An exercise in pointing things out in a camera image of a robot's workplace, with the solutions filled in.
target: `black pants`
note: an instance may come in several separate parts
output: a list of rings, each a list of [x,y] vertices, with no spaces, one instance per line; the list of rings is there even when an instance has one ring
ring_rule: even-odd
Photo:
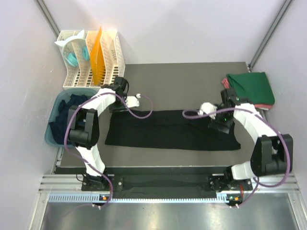
[[[145,116],[148,111],[133,111]],[[182,110],[154,111],[147,119],[137,119],[129,112],[113,113],[106,145],[180,149],[238,150],[234,124],[229,134],[208,128],[210,118],[188,120]]]

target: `cat ear headphones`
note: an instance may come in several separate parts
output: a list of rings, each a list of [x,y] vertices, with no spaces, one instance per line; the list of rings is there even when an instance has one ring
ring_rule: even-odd
[[[74,41],[74,40],[83,40],[85,41],[85,32],[84,30],[82,30],[81,32],[79,32],[77,35],[75,36],[71,36],[69,38],[67,38],[66,40],[64,41],[56,41],[55,44],[57,44],[61,50],[61,53],[63,54],[63,50],[64,50],[64,47],[71,41]],[[84,46],[82,48],[82,56],[84,58],[84,60],[86,61],[89,61],[90,60],[90,55],[88,53],[88,50],[87,50],[87,47]],[[74,53],[69,53],[67,56],[64,56],[64,59],[67,61],[68,64],[70,64],[71,66],[73,67],[76,67],[78,66],[78,59],[76,57],[76,55]]]

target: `blue plastic bin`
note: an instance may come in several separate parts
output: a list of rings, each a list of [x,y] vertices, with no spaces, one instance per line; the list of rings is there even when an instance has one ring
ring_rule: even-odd
[[[47,124],[47,129],[46,129],[46,133],[45,133],[45,141],[47,142],[48,145],[50,146],[54,146],[54,147],[64,147],[64,145],[59,145],[58,143],[55,142],[55,140],[53,139],[52,136],[52,132],[51,132],[51,128],[49,125],[49,122],[55,121],[56,117],[59,115],[59,111],[58,111],[58,107],[59,104],[62,100],[65,100],[66,102],[68,102],[71,99],[71,95],[75,94],[75,95],[86,95],[89,98],[93,97],[95,94],[97,93],[96,90],[93,89],[86,89],[86,88],[78,88],[78,89],[69,89],[69,90],[65,90],[63,92],[61,92],[53,105],[51,114],[50,114],[50,118]]]

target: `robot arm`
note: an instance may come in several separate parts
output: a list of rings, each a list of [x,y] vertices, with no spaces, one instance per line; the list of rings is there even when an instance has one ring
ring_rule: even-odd
[[[111,112],[123,111],[126,109],[121,101],[116,98],[115,94],[125,99],[128,108],[138,107],[140,105],[139,94],[136,96],[127,96],[124,93],[127,84],[128,82],[124,78],[116,77],[113,84],[101,88],[94,96],[97,96],[97,98],[82,107],[71,125],[69,140],[73,146],[76,146],[82,158],[87,160],[89,164],[94,166],[101,173],[104,173],[106,166],[100,158],[97,147],[99,139],[98,117],[108,107]],[[76,108],[77,106],[72,106],[69,109],[68,120],[71,119]],[[88,164],[86,164],[86,172],[90,176],[100,177],[100,175],[90,168]]]
[[[220,113],[210,116],[212,128],[222,132],[229,132],[229,128],[233,123],[233,118],[240,122],[247,132],[252,137],[255,148],[251,156],[251,160],[242,164],[232,165],[227,167],[225,172],[226,180],[244,180],[256,176],[274,175],[285,173],[286,171],[286,156],[283,146],[276,136],[276,133],[265,123],[261,122],[254,115],[261,117],[260,113],[255,109],[255,106],[248,99],[238,98],[234,89],[226,89],[221,92],[222,101],[220,105],[211,103],[203,103],[199,114],[208,114],[217,109],[235,107],[246,109],[252,114],[235,110],[230,113]],[[290,135],[282,135],[290,153],[290,171],[292,170],[293,157],[293,139]]]

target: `dark blue cloth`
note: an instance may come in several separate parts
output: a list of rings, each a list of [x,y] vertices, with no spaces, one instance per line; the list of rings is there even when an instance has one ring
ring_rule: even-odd
[[[87,101],[88,98],[85,95],[71,95],[71,99],[69,102],[65,102],[62,100],[59,104],[58,111],[59,115],[56,117],[54,122],[49,122],[53,139],[56,143],[63,145],[64,144],[64,137],[65,131],[67,127],[67,118],[68,118],[68,110],[72,105],[80,105],[83,102]]]

